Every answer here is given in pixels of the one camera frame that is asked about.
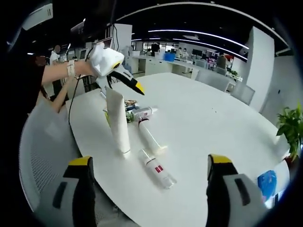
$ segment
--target bracelet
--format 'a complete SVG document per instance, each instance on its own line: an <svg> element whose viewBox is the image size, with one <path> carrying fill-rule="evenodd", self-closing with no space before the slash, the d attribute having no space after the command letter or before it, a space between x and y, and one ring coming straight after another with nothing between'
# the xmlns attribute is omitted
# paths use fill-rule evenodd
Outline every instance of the bracelet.
<svg viewBox="0 0 303 227"><path fill-rule="evenodd" d="M67 74L69 77L76 77L75 74L75 60L70 60L67 64Z"/></svg>

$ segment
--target white round table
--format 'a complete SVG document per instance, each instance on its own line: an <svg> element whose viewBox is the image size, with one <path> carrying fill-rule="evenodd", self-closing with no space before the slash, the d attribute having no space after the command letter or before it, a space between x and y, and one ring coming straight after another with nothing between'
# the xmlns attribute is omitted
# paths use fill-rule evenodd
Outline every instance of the white round table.
<svg viewBox="0 0 303 227"><path fill-rule="evenodd" d="M99 89L75 98L71 109L73 134L82 155L93 156L97 182L138 225L205 226L210 153L227 156L251 179L279 162L274 154L277 128L234 97L172 73L138 80L145 96L122 83L113 88L141 107L158 107L150 122L158 126L156 136L168 146L157 159L177 180L169 190L154 184L138 158L144 144L136 123L128 124L130 155L116 150Z"/></svg>

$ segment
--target green leaves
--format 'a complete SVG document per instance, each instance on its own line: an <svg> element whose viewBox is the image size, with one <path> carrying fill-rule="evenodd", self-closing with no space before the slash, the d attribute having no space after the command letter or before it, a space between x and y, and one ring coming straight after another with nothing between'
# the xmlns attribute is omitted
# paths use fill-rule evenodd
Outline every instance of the green leaves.
<svg viewBox="0 0 303 227"><path fill-rule="evenodd" d="M294 110L284 108L282 114L278 114L278 119L279 130L276 135L285 135L290 145L290 157L294 160L303 140L303 111L300 103L298 102L298 107Z"/></svg>

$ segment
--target ceiling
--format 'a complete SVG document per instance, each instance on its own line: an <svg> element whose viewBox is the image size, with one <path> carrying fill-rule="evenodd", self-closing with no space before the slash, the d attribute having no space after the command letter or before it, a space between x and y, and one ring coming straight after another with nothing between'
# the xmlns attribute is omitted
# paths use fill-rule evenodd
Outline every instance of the ceiling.
<svg viewBox="0 0 303 227"><path fill-rule="evenodd" d="M161 4L173 2L187 2L186 5L162 6ZM269 27L276 28L271 5L256 4L243 1L216 0L215 4L227 6L247 13L262 21ZM239 13L205 5L192 5L189 1L176 0L117 0L115 20L117 23L133 25L133 39L160 38L160 41L170 42L173 38L187 39L183 35L194 35L184 32L153 32L149 30L178 29L191 30L222 36L241 44L249 38L250 30L256 26L275 39L275 49L280 51L287 46L267 28ZM101 39L104 36L106 24L110 21L112 1L59 1L53 0L53 19L43 22L28 31L31 43L27 46L28 52L50 54L50 49L56 44L65 51L69 43L71 48L84 45L85 42ZM134 11L146 7L158 6L120 19ZM72 35L70 29L86 18L84 33ZM231 42L211 37L198 35L199 42L212 44L239 53L242 47Z"/></svg>

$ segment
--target ceiling light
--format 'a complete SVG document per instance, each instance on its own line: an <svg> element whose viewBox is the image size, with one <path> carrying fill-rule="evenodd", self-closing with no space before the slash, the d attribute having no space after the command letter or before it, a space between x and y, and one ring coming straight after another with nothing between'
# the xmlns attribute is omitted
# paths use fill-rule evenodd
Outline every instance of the ceiling light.
<svg viewBox="0 0 303 227"><path fill-rule="evenodd" d="M173 40L179 40L179 41L192 42L192 43L196 43L196 44L202 44L202 45L212 46L212 47L215 47L215 48L218 48L218 49L227 51L227 52L229 52L229 53L232 53L232 54L234 54L234 55L239 56L240 58L243 58L243 59L247 60L247 58L243 57L242 55L239 55L239 54L237 54L237 53L235 53L235 52L232 52L232 51L226 50L226 49L224 49L224 48L222 48L222 47L214 46L214 45L211 45L211 44L205 44L205 43L202 43L202 42L197 42L197 41L192 41L192 40L186 40L186 39L173 39Z"/></svg>
<svg viewBox="0 0 303 227"><path fill-rule="evenodd" d="M237 45L239 45L239 46L241 46L245 49L249 49L249 47L247 47L243 44L240 44L236 41L233 41L231 39L227 39L227 38L224 38L224 37L221 37L221 36L218 36L218 35L213 35L213 34L209 34L209 33L205 33L205 32L195 32L195 31L187 31L187 30L174 30L174 29L152 30L152 31L148 31L148 32L190 32L190 33L196 33L196 34L201 34L201 35L209 35L209 36L213 36L213 37L216 37L216 38L220 38L220 39L232 42L232 43L237 44Z"/></svg>

